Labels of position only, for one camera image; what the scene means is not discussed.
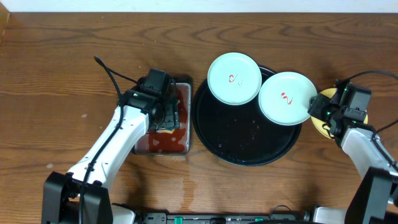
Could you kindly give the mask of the yellow plate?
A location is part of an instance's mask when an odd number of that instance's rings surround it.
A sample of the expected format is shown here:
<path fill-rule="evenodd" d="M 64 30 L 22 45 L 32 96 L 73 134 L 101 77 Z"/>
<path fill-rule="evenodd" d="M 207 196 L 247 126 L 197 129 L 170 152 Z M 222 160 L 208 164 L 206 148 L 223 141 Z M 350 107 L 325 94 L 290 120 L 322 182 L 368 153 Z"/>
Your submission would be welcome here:
<path fill-rule="evenodd" d="M 362 88 L 362 89 L 367 90 L 366 93 L 369 92 L 371 94 L 371 90 L 370 89 L 367 89 L 367 88 Z M 336 93 L 336 91 L 337 91 L 337 88 L 329 88 L 329 89 L 321 91 L 320 94 L 325 96 L 325 97 L 327 97 L 327 98 L 332 98 L 332 96 Z M 315 96 L 311 97 L 310 106 L 314 102 L 314 100 L 315 100 Z M 329 128 L 329 126 L 327 126 L 326 122 L 323 122 L 323 121 L 321 121 L 320 119 L 318 119 L 318 118 L 316 118 L 314 116 L 311 116 L 311 120 L 312 120 L 313 125 L 316 127 L 316 129 L 322 135 L 324 135 L 326 138 L 332 139 L 332 137 L 334 137 L 332 134 L 331 134 L 331 136 L 329 136 L 328 131 L 330 130 L 330 128 Z M 354 123 L 359 124 L 359 121 L 352 121 L 352 124 L 354 124 Z M 364 124 L 368 123 L 368 115 L 367 114 L 365 116 L 365 119 L 364 119 L 363 123 Z"/>

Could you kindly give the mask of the green and yellow sponge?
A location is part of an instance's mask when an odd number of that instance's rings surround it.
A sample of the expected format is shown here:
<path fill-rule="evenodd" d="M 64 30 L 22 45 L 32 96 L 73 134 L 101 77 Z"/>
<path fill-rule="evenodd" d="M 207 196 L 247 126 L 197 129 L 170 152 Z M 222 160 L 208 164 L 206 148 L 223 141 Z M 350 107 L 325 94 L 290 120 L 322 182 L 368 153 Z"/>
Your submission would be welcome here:
<path fill-rule="evenodd" d="M 175 131 L 175 129 L 158 129 L 155 133 L 156 134 L 161 134 L 161 133 L 172 134 L 174 131 Z"/>

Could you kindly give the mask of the mint plate with zigzag stain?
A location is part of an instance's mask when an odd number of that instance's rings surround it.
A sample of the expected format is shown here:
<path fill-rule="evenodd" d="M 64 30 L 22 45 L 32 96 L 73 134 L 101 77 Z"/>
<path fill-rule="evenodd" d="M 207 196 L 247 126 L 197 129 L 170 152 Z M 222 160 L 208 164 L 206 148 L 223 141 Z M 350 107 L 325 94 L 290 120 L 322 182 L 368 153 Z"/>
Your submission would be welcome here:
<path fill-rule="evenodd" d="M 258 102 L 263 115 L 283 126 L 301 124 L 310 115 L 310 99 L 317 96 L 315 85 L 297 72 L 280 72 L 261 86 Z"/>

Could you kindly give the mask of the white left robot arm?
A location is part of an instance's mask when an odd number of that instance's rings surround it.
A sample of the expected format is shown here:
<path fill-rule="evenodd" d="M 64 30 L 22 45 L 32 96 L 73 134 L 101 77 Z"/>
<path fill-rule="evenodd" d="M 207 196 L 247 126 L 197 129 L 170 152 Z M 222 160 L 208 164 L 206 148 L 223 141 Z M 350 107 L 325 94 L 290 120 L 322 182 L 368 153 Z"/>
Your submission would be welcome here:
<path fill-rule="evenodd" d="M 44 183 L 42 223 L 134 223 L 136 213 L 112 204 L 109 190 L 127 156 L 146 134 L 177 129 L 185 97 L 128 90 L 106 129 L 66 174 L 52 172 Z"/>

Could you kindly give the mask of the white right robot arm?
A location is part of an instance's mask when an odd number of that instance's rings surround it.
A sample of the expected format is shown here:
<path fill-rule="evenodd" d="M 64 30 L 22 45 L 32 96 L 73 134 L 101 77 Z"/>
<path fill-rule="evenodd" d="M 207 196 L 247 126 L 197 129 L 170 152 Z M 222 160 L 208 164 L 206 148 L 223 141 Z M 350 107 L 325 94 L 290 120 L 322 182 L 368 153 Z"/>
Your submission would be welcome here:
<path fill-rule="evenodd" d="M 331 98 L 318 94 L 310 100 L 309 114 L 329 125 L 337 146 L 352 160 L 362 182 L 347 209 L 317 207 L 314 223 L 397 223 L 387 212 L 397 204 L 397 163 L 382 145 L 377 131 L 364 123 L 371 93 L 338 90 Z"/>

